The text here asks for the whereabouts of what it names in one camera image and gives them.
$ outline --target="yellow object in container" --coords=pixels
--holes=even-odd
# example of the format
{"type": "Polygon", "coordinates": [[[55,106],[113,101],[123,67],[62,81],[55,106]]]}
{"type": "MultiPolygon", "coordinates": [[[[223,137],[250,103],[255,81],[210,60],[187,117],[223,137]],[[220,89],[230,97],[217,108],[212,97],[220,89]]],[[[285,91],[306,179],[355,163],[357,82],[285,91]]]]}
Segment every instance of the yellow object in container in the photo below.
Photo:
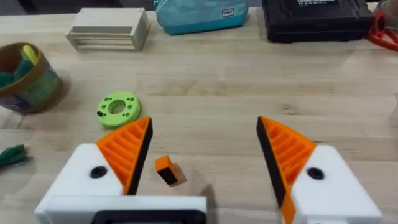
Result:
{"type": "Polygon", "coordinates": [[[25,45],[23,48],[23,51],[27,56],[29,57],[30,61],[33,63],[33,65],[37,65],[37,62],[39,61],[37,59],[35,51],[30,47],[29,45],[25,45]]]}

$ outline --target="white label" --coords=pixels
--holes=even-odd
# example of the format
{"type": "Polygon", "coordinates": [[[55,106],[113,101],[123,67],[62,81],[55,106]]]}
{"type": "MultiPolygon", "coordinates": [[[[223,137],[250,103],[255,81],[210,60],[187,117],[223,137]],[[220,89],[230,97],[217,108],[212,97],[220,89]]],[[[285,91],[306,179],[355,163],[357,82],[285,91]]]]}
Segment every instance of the white label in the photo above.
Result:
{"type": "Polygon", "coordinates": [[[323,5],[335,3],[336,0],[297,0],[300,6],[323,5]]]}
{"type": "Polygon", "coordinates": [[[223,17],[229,17],[235,15],[234,9],[224,9],[223,10],[223,17]]]}

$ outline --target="orange ridged pad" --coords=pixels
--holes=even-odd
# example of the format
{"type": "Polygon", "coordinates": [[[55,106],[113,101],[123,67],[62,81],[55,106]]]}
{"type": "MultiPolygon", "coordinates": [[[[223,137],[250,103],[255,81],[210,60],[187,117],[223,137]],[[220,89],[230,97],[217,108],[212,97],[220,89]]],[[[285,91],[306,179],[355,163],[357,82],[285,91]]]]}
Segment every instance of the orange ridged pad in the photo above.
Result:
{"type": "Polygon", "coordinates": [[[291,186],[307,163],[316,144],[283,124],[265,117],[261,119],[286,187],[291,186]]]}
{"type": "Polygon", "coordinates": [[[257,122],[257,135],[279,208],[286,224],[292,223],[295,208],[290,197],[291,188],[316,144],[293,129],[263,116],[257,122]]]}
{"type": "Polygon", "coordinates": [[[126,195],[137,192],[151,138],[152,120],[145,117],[118,128],[96,142],[122,183],[126,195]]]}

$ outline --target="black screw hole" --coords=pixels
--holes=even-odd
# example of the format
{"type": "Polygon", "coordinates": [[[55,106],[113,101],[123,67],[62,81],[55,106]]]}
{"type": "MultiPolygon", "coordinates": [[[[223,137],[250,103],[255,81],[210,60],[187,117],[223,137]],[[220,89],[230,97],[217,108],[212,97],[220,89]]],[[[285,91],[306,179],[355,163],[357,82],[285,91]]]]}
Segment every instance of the black screw hole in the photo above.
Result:
{"type": "Polygon", "coordinates": [[[315,180],[323,180],[325,178],[323,171],[316,167],[309,168],[307,174],[315,180]]]}
{"type": "Polygon", "coordinates": [[[94,179],[103,177],[107,171],[108,170],[105,166],[94,167],[94,169],[91,170],[90,177],[94,179]]]}

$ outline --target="light wood surface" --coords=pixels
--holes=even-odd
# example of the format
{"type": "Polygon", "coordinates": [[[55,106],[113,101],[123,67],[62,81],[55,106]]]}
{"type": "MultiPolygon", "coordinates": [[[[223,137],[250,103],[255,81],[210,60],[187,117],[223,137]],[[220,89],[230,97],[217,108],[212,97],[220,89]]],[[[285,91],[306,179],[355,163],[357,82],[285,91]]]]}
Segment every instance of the light wood surface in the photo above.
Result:
{"type": "Polygon", "coordinates": [[[366,40],[270,44],[260,8],[243,27],[173,37],[148,15],[142,52],[85,53],[64,36],[74,15],[0,17],[0,44],[36,44],[69,86],[45,113],[0,109],[0,147],[26,144],[33,157],[0,172],[0,223],[34,222],[33,209],[74,148],[107,133],[95,109],[116,90],[137,94],[142,116],[154,122],[140,195],[207,195],[210,223],[278,223],[256,136],[264,115],[337,147],[385,223],[397,223],[397,52],[366,40]],[[155,172],[164,154],[186,183],[170,188],[155,172]]]}

